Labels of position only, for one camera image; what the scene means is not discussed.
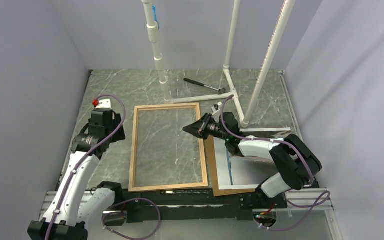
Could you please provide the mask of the clear acrylic glazing sheet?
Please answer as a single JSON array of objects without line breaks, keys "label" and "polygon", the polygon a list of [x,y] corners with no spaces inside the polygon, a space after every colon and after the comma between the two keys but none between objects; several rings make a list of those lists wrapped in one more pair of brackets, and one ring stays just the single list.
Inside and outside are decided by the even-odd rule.
[{"label": "clear acrylic glazing sheet", "polygon": [[183,131],[197,109],[140,109],[136,121],[134,187],[204,182],[200,139]]}]

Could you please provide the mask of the wooden picture frame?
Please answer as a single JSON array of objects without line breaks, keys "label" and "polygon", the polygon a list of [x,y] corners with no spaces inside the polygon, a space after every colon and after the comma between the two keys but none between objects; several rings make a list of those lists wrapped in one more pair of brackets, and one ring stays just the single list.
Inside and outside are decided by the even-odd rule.
[{"label": "wooden picture frame", "polygon": [[181,110],[181,109],[193,109],[196,113],[196,118],[201,117],[201,110],[199,103],[177,103],[177,104],[160,104],[160,105],[142,105],[134,107],[133,116],[133,129],[132,129],[132,146],[131,146],[131,158],[130,158],[130,172],[129,172],[129,186],[130,192],[149,192],[149,191],[167,191],[167,190],[179,190],[189,188],[203,188],[209,186],[208,173],[206,166],[205,147],[202,139],[198,140],[199,144],[199,156],[200,166],[202,173],[202,181],[197,183],[182,183],[182,184],[165,184],[156,186],[135,186],[136,184],[136,167],[138,156],[138,134],[139,134],[139,117],[140,111],[162,111],[162,110]]}]

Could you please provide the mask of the glossy landscape photo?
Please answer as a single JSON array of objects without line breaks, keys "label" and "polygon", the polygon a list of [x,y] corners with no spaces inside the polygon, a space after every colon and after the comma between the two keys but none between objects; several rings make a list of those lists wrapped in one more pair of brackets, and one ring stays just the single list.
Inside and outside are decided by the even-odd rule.
[{"label": "glossy landscape photo", "polygon": [[242,145],[246,156],[232,155],[224,140],[215,137],[213,140],[220,190],[255,189],[267,178],[275,176],[279,170],[270,154],[272,148],[280,152],[275,155],[277,162],[303,165],[289,146],[272,140],[246,140]]}]

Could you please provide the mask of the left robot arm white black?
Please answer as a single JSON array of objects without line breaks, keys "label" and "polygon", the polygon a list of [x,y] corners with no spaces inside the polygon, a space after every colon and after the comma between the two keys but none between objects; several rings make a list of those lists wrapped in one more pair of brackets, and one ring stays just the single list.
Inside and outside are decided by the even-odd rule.
[{"label": "left robot arm white black", "polygon": [[86,240],[88,228],[109,208],[124,203],[120,183],[103,181],[81,204],[89,179],[111,143],[125,140],[122,117],[109,107],[96,107],[88,123],[74,138],[68,168],[49,208],[39,221],[31,221],[32,240]]}]

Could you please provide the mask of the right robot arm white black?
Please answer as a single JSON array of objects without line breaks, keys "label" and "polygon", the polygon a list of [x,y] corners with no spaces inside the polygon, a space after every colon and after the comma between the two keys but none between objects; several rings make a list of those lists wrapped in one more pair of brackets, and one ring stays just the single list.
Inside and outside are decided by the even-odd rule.
[{"label": "right robot arm white black", "polygon": [[222,113],[219,120],[206,113],[182,130],[203,140],[210,136],[223,140],[233,156],[272,161],[278,172],[261,182],[255,190],[256,203],[262,208],[269,207],[275,197],[284,192],[299,191],[312,184],[315,175],[322,170],[320,160],[297,135],[289,134],[285,138],[245,135],[231,112]]}]

